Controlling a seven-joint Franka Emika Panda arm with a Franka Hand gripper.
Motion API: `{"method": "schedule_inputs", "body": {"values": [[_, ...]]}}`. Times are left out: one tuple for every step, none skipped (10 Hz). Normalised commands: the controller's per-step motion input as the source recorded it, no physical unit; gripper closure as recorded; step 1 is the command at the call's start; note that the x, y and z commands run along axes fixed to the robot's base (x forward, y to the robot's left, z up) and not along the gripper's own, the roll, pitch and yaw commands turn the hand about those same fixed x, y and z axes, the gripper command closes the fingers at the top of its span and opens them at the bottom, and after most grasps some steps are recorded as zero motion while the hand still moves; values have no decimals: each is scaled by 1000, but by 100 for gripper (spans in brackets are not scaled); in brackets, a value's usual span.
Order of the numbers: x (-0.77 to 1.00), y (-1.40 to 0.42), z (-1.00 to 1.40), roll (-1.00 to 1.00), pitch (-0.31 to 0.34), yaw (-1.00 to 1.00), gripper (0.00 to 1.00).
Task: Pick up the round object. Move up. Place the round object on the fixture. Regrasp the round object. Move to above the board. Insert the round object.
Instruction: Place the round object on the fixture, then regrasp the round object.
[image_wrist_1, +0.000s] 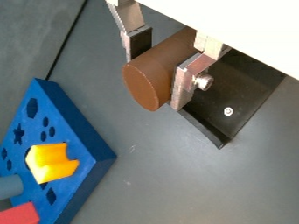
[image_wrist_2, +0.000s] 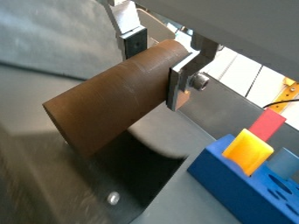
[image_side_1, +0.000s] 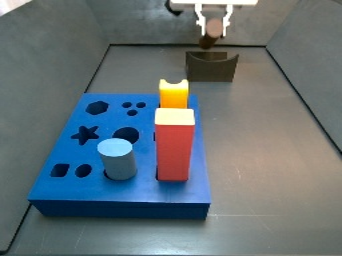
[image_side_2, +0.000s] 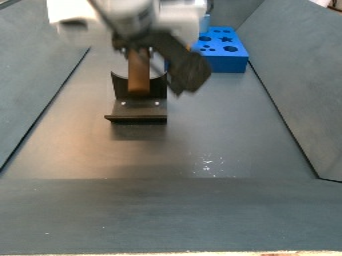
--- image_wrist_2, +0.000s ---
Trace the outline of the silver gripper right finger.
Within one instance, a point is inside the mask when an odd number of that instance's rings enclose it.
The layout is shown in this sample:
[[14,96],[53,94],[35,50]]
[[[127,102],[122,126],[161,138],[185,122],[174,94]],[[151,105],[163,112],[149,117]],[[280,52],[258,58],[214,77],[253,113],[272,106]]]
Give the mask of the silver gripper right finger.
[[169,95],[166,104],[170,110],[178,110],[190,100],[191,89],[202,91],[210,82],[201,70],[213,62],[219,44],[199,33],[191,36],[191,52],[187,57],[171,67],[169,76]]

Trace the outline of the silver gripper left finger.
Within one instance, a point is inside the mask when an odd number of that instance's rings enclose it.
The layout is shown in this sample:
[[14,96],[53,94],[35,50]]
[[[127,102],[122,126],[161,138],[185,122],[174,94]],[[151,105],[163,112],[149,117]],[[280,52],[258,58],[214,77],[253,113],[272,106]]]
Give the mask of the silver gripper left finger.
[[118,46],[127,60],[147,49],[147,29],[142,26],[133,0],[98,0],[117,30]]

